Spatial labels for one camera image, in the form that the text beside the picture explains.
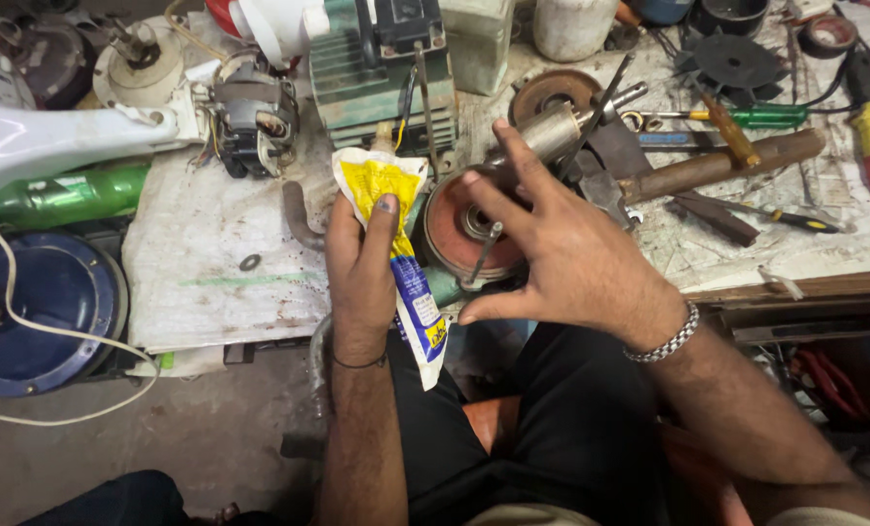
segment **workbench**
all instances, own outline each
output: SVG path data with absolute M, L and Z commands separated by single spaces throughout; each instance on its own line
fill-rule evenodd
M 756 42 L 789 60 L 789 35 L 781 23 L 784 3 L 774 0 Z M 870 9 L 842 3 L 846 15 L 870 44 Z M 677 43 L 674 28 L 666 35 Z M 649 94 L 622 110 L 654 112 L 696 108 L 697 97 L 675 76 L 671 61 L 650 37 L 634 50 L 623 87 L 645 80 Z M 822 93 L 840 58 L 817 60 L 795 50 L 793 82 L 780 82 L 780 103 L 802 103 Z M 458 92 L 460 138 L 456 167 L 483 160 L 496 140 L 488 123 L 506 117 L 514 95 L 511 85 L 552 68 L 574 68 L 606 85 L 623 53 L 595 54 L 576 64 L 547 61 L 535 48 L 511 46 L 509 65 L 497 95 Z M 301 181 L 312 229 L 324 231 L 337 186 L 330 170 L 330 144 L 309 98 L 307 70 L 296 79 L 301 105 L 298 159 L 284 180 Z M 824 105 L 848 104 L 840 88 Z M 809 296 L 870 293 L 870 193 L 862 182 L 856 132 L 848 114 L 811 117 L 806 126 L 820 129 L 823 153 L 772 173 L 702 187 L 706 196 L 775 205 L 784 211 L 819 215 L 844 233 L 811 234 L 765 218 L 742 217 L 762 233 L 743 248 L 669 203 L 668 197 L 635 206 L 643 223 L 633 233 L 652 264 L 690 298 L 698 301 L 787 297 L 778 283 L 765 283 L 759 266 L 796 280 Z M 702 123 L 666 121 L 675 129 L 708 129 Z M 750 138 L 783 133 L 746 130 Z M 137 218 L 124 247 L 125 270 L 132 289 L 130 341 L 150 351 L 237 341 L 280 340 L 308 336 L 329 309 L 324 257 L 298 245 L 283 221 L 283 181 L 231 180 L 214 162 L 195 169 L 196 149 L 157 156 L 146 181 Z M 653 153 L 656 168 L 687 158 L 684 153 Z M 238 263 L 250 254 L 263 262 L 242 272 Z

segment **man's right hand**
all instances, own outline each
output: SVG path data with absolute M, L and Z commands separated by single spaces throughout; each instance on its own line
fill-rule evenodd
M 517 177 L 523 209 L 474 171 L 464 187 L 484 213 L 503 223 L 530 263 L 523 288 L 477 298 L 460 323 L 529 318 L 601 329 L 647 352 L 681 329 L 681 293 L 653 269 L 636 243 L 604 212 L 552 177 L 519 133 L 499 119 L 493 126 Z

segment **black thread bracelet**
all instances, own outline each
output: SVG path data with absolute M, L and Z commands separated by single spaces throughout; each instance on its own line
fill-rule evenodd
M 340 365 L 340 366 L 344 367 L 345 369 L 367 369 L 371 365 L 378 365 L 378 366 L 382 367 L 383 365 L 386 364 L 386 350 L 383 349 L 382 355 L 380 355 L 380 357 L 378 357 L 375 360 L 371 361 L 370 363 L 367 363 L 364 365 L 347 365 L 346 363 L 341 362 L 338 359 L 338 356 L 333 351 L 331 352 L 331 359 L 333 359 L 337 365 Z

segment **green screwdriver handle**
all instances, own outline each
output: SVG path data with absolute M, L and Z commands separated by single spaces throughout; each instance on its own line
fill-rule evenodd
M 742 128 L 788 129 L 802 126 L 808 119 L 804 106 L 756 106 L 729 110 L 733 122 Z

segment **tape roll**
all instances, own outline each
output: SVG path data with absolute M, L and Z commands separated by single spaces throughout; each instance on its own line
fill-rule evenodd
M 849 19 L 825 15 L 805 24 L 799 33 L 799 46 L 809 56 L 834 58 L 851 49 L 857 37 L 857 26 Z

